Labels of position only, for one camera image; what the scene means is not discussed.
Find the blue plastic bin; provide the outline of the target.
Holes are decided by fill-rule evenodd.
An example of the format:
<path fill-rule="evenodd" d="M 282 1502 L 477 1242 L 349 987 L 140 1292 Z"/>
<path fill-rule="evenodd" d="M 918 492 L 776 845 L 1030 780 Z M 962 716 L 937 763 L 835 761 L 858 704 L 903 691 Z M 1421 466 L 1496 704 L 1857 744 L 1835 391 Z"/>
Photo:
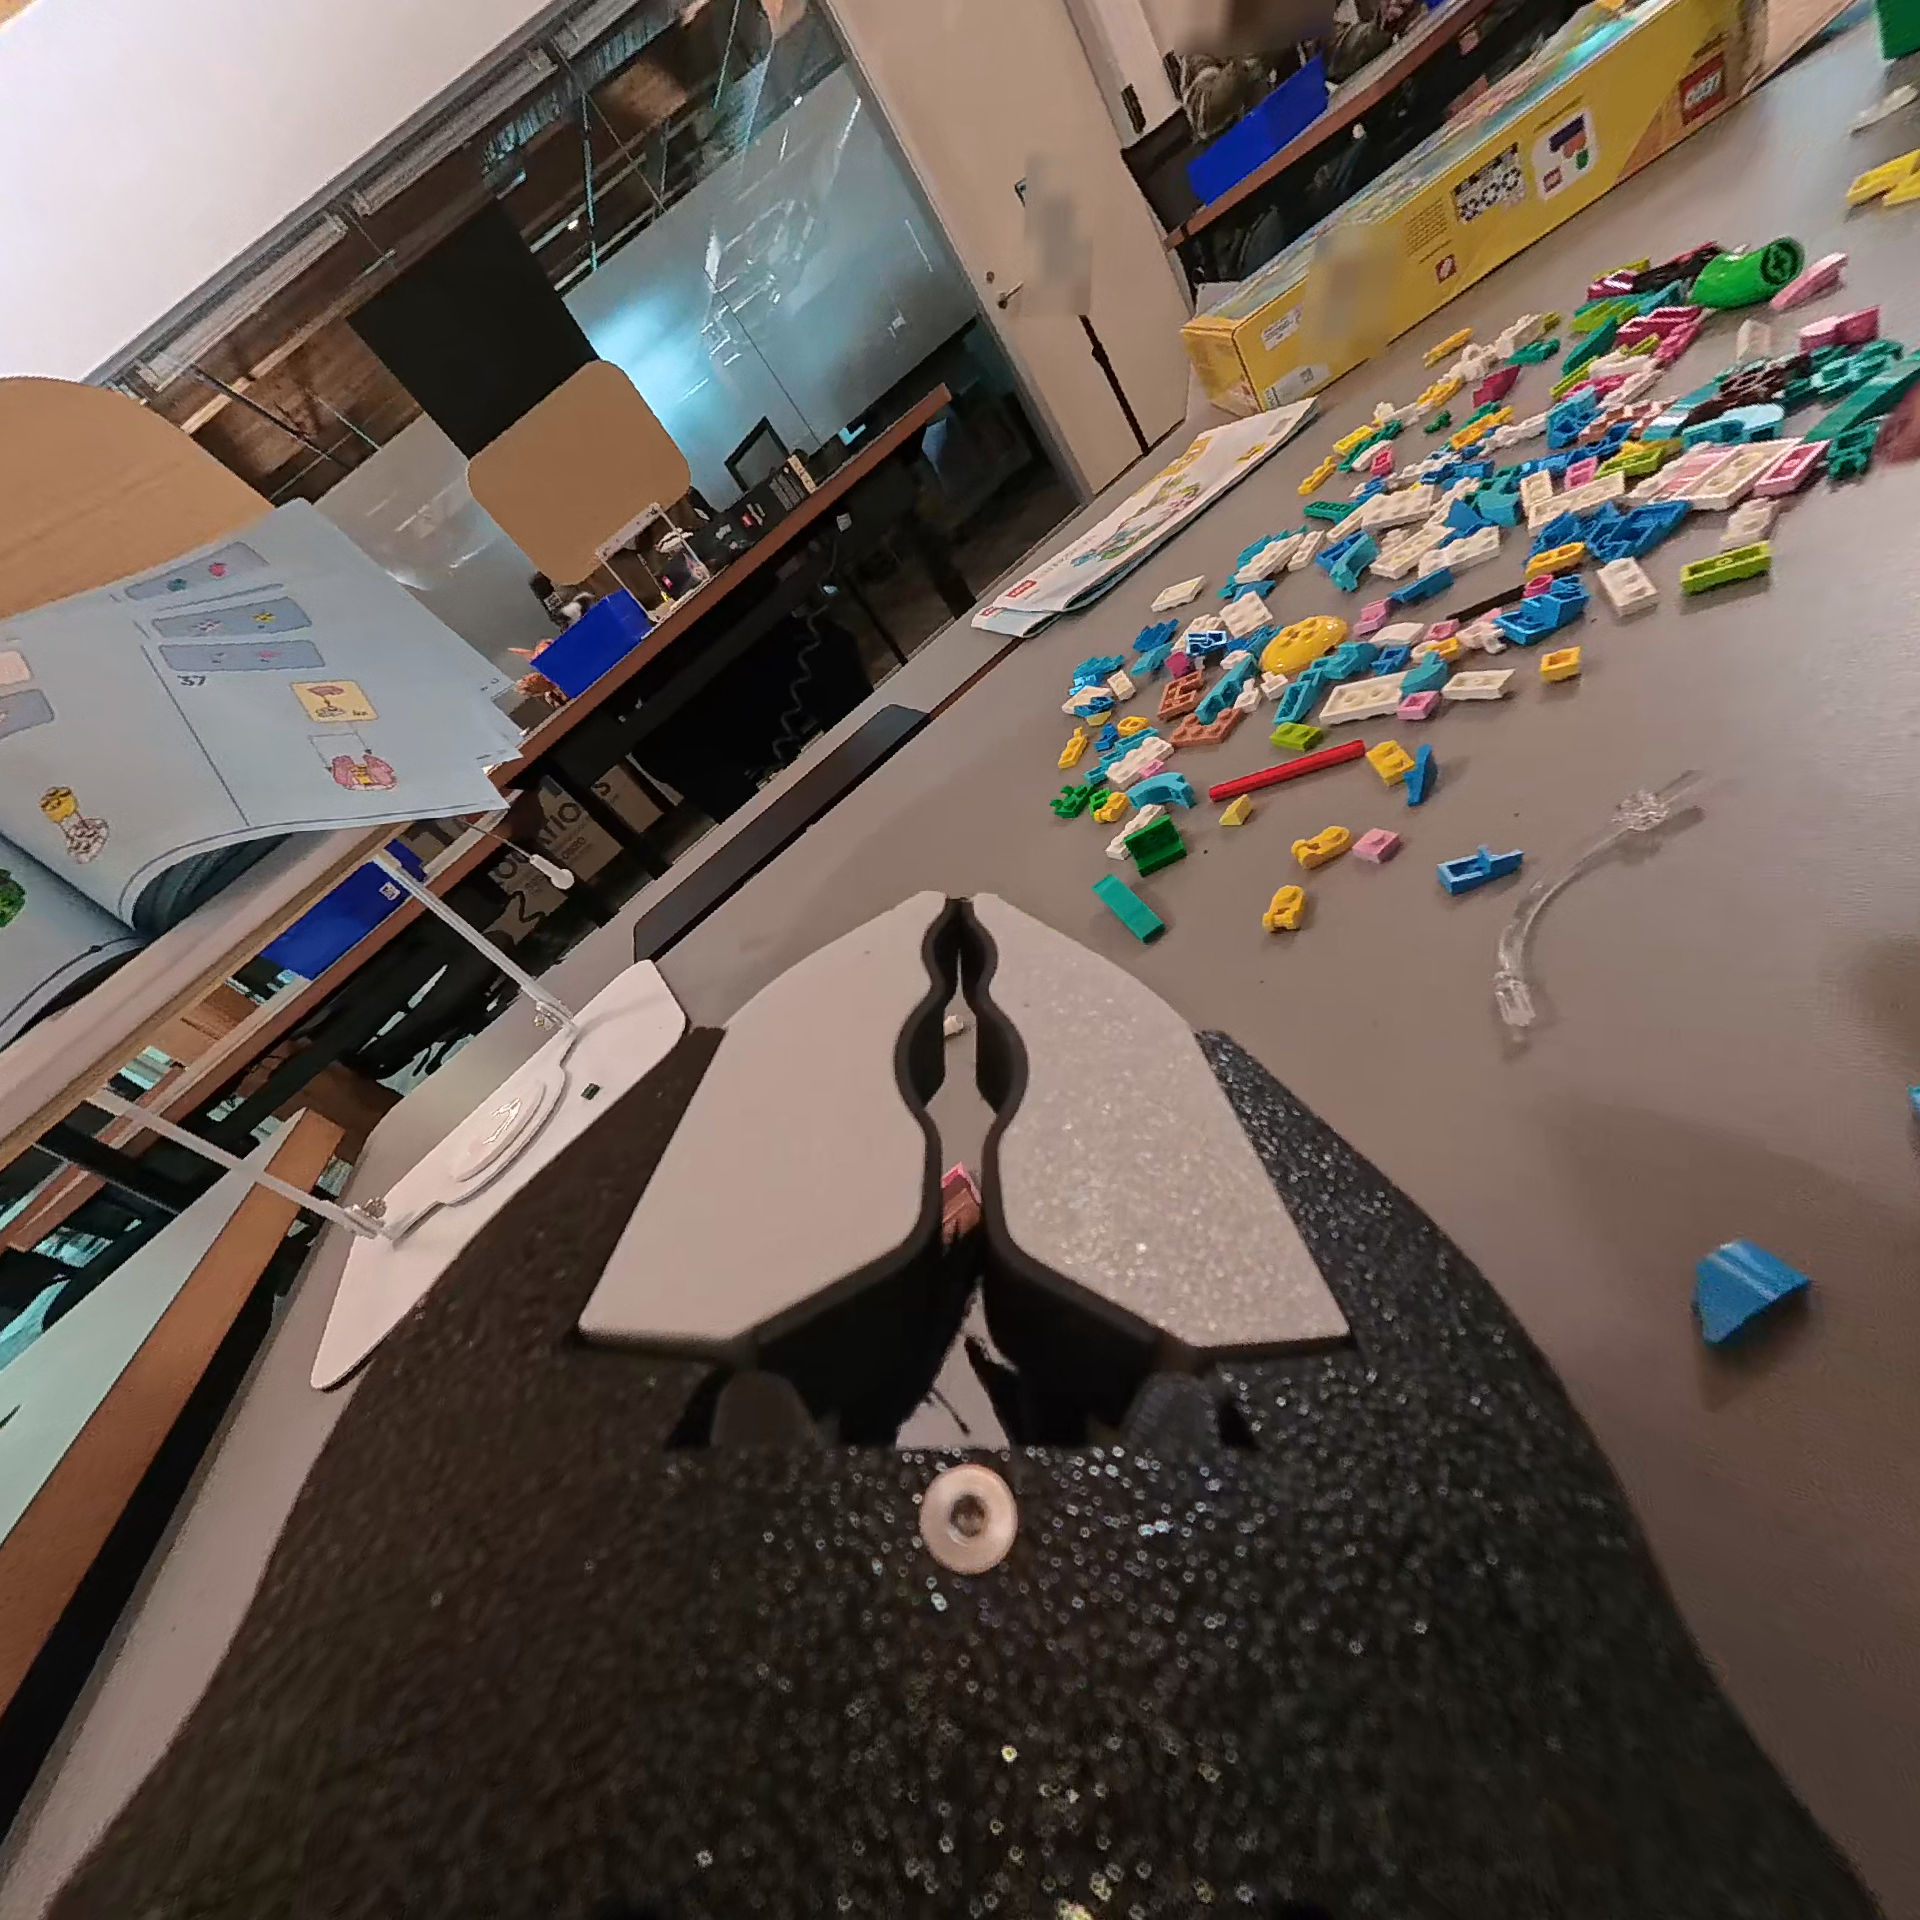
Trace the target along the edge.
<path fill-rule="evenodd" d="M 1189 187 L 1190 206 L 1238 195 L 1256 158 L 1277 158 L 1292 137 L 1303 137 L 1334 116 L 1323 55 L 1303 55 L 1292 78 L 1277 78 L 1238 130 L 1219 130 L 1190 158 Z"/>
<path fill-rule="evenodd" d="M 563 704 L 579 704 L 646 635 L 653 635 L 653 615 L 627 587 L 617 587 L 531 654 L 531 675 L 558 683 Z"/>

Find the red lego bar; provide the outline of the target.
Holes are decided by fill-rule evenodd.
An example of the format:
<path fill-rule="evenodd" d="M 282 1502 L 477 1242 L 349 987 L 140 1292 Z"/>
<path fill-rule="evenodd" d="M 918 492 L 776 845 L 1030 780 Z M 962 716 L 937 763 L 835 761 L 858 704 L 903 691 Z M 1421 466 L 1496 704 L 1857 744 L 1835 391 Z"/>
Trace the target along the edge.
<path fill-rule="evenodd" d="M 1357 761 L 1362 761 L 1362 744 L 1299 749 L 1299 761 L 1282 761 L 1282 763 L 1207 780 L 1207 803 L 1238 805 L 1238 803 L 1252 803 L 1252 794 L 1277 794 L 1277 780 L 1299 780 L 1299 777 L 1334 777 L 1334 763 L 1357 763 Z"/>

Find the long wooden desk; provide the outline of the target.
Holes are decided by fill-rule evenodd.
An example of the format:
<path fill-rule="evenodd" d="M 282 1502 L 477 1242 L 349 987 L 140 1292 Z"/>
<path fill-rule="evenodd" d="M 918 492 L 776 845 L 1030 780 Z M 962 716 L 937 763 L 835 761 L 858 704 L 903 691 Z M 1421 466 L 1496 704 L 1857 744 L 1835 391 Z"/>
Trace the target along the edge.
<path fill-rule="evenodd" d="M 598 683 L 549 707 L 527 749 L 494 777 L 504 794 L 558 780 L 620 854 L 617 872 L 662 879 L 669 845 L 598 803 L 598 777 L 627 763 L 669 780 L 684 805 L 723 821 L 757 794 L 757 744 L 782 732 L 810 645 L 824 635 L 835 716 L 870 691 L 858 645 L 824 587 L 858 587 L 858 568 L 891 542 L 910 549 L 943 615 L 978 587 L 949 542 L 918 519 L 918 440 L 949 394 L 918 394 L 880 441 L 824 477 L 770 542 L 751 542 L 706 587 L 697 587 L 662 633 L 646 633 Z"/>

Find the black hanging panel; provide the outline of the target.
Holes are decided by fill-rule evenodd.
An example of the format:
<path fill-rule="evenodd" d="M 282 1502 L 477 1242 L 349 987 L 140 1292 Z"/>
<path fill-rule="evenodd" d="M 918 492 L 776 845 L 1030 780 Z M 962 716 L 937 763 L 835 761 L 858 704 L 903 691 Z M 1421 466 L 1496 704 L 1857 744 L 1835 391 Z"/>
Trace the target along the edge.
<path fill-rule="evenodd" d="M 360 300 L 349 330 L 467 459 L 598 367 L 592 330 L 504 206 Z"/>

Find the printed cardboard box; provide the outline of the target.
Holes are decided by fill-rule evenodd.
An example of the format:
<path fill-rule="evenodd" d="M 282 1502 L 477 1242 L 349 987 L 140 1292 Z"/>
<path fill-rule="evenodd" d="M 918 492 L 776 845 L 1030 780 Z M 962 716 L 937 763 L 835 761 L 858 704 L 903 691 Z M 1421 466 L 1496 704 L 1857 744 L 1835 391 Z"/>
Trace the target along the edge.
<path fill-rule="evenodd" d="M 494 854 L 494 946 L 520 959 L 558 959 L 598 935 L 646 879 L 662 879 L 653 815 L 627 815 L 617 780 L 592 803 L 571 780 L 527 780 L 504 815 L 510 854 Z"/>

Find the pile of mixed lego bricks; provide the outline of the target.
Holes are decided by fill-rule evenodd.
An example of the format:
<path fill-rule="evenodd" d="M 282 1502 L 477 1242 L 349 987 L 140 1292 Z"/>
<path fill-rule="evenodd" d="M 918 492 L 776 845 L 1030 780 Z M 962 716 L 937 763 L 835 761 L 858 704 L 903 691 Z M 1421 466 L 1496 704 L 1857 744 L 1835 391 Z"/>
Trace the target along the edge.
<path fill-rule="evenodd" d="M 1607 633 L 1707 621 L 1786 572 L 1800 498 L 1857 498 L 1920 418 L 1920 344 L 1878 311 L 1818 311 L 1845 259 L 1681 249 L 1598 275 L 1568 315 L 1452 330 L 1412 400 L 1357 418 L 1299 525 L 1256 534 L 1219 595 L 1091 654 L 1061 691 L 1052 815 L 1107 841 L 1094 879 L 1189 864 L 1207 780 L 1362 744 L 1399 805 L 1440 780 L 1434 716 L 1523 683 L 1568 707 Z M 1349 645 L 1264 675 L 1282 621 Z"/>

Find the white book stand wooden board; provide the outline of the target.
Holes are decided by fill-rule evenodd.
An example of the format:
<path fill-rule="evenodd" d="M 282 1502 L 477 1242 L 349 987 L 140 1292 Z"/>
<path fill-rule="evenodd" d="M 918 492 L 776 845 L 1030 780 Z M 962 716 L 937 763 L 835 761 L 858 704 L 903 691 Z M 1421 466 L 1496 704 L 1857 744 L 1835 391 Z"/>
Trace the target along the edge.
<path fill-rule="evenodd" d="M 232 542 L 262 519 L 264 498 L 143 400 L 76 378 L 0 391 L 0 615 L 114 587 L 202 542 Z M 431 879 L 388 854 L 388 830 L 394 821 L 374 830 L 374 864 L 431 907 Z M 684 1043 L 684 1012 L 653 959 L 620 969 L 592 1012 L 563 1012 L 467 919 L 452 926 L 531 1004 L 549 1043 L 467 1119 L 452 1119 L 388 1199 L 341 1211 L 354 1251 L 311 1348 L 311 1384 L 354 1379 L 440 1270 Z"/>

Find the black electronic device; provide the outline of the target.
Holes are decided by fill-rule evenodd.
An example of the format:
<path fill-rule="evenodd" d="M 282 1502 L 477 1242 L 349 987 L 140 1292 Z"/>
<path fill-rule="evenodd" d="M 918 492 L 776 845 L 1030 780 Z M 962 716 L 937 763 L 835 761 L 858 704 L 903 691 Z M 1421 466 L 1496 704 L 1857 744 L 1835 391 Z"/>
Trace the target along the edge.
<path fill-rule="evenodd" d="M 782 519 L 801 519 L 818 498 L 818 477 L 801 459 L 782 459 L 776 477 L 757 477 L 730 507 L 716 507 L 702 534 L 746 560 L 757 549 Z"/>

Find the clear curved lego piece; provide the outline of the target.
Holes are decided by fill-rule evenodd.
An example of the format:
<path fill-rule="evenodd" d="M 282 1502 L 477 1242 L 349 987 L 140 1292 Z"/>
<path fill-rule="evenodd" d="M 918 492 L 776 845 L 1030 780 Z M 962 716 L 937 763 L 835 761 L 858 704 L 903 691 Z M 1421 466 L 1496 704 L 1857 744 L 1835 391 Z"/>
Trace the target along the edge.
<path fill-rule="evenodd" d="M 1655 854 L 1673 830 L 1687 830 L 1705 805 L 1691 805 L 1691 763 L 1687 777 L 1673 777 L 1673 780 L 1655 780 L 1655 794 L 1631 794 L 1613 815 L 1607 815 L 1607 830 L 1558 872 L 1558 879 L 1529 879 L 1523 892 L 1516 892 L 1516 916 L 1507 916 L 1507 926 L 1498 926 L 1498 946 L 1496 946 L 1496 1018 L 1498 1018 L 1498 1033 L 1507 1043 L 1523 1043 L 1529 1024 L 1543 1024 L 1543 992 L 1529 992 L 1529 926 L 1543 926 L 1543 916 L 1571 888 L 1571 879 L 1588 879 L 1588 872 L 1607 872 L 1607 864 L 1638 864 L 1638 854 Z"/>

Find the closed instruction booklet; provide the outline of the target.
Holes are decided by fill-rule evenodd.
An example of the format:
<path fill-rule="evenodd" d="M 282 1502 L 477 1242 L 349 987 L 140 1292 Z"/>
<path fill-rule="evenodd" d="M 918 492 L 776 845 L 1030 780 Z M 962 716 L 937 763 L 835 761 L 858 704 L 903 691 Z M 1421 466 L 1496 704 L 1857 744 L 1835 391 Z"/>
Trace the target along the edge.
<path fill-rule="evenodd" d="M 1252 466 L 1264 466 L 1299 429 L 1314 418 L 1314 394 L 1198 429 L 1155 483 L 1139 483 L 1107 525 L 1091 525 L 1071 549 L 1007 583 L 978 603 L 983 635 L 1030 635 L 1055 615 L 1094 603 L 1139 572 L 1165 542 L 1176 542 L 1219 492 L 1238 492 Z"/>

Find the grey desk with wooden edge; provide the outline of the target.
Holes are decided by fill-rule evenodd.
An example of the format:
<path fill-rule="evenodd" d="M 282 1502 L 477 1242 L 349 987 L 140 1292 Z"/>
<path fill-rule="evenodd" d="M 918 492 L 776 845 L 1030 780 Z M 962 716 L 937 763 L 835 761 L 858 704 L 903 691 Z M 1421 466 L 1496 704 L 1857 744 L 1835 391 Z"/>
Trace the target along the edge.
<path fill-rule="evenodd" d="M 295 1199 L 214 1178 L 0 1372 L 0 1714 L 104 1555 Z"/>

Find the stack of blue bins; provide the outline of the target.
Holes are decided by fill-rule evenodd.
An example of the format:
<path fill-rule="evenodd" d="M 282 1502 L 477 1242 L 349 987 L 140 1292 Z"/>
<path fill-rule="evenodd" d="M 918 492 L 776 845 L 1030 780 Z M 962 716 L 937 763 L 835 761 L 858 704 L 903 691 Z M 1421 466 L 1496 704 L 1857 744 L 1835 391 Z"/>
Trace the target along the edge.
<path fill-rule="evenodd" d="M 378 919 L 394 919 L 413 888 L 378 864 L 354 864 L 325 907 L 308 907 L 262 959 L 282 973 L 325 973 L 341 969 Z"/>

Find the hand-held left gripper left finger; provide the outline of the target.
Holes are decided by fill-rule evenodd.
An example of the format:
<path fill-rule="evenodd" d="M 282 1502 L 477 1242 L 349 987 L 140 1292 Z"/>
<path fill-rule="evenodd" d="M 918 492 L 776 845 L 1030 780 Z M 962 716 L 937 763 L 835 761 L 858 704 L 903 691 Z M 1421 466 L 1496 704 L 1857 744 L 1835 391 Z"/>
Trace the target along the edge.
<path fill-rule="evenodd" d="M 893 1447 L 970 1315 L 926 1119 L 962 946 L 949 892 L 903 892 L 730 1012 L 579 1304 L 592 1348 L 770 1372 L 835 1447 Z"/>

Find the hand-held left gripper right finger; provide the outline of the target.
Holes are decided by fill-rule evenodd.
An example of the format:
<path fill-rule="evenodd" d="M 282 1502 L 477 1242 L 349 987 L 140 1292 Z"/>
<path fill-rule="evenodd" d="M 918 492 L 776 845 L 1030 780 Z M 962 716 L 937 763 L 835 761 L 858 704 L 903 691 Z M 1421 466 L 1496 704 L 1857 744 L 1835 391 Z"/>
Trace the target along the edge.
<path fill-rule="evenodd" d="M 1007 892 L 962 916 L 983 1130 L 983 1336 L 1017 1447 L 1116 1438 L 1155 1379 L 1338 1357 L 1314 1270 L 1190 1024 Z"/>

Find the yellow lego set box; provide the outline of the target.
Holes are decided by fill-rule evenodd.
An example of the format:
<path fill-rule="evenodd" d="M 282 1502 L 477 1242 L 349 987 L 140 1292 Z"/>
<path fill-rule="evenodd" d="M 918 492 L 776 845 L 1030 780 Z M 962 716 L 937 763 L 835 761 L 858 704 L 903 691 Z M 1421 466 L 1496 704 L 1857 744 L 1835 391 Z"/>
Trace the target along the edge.
<path fill-rule="evenodd" d="M 1776 78 L 1845 0 L 1588 0 L 1543 55 L 1176 330 L 1189 400 L 1323 394 Z"/>

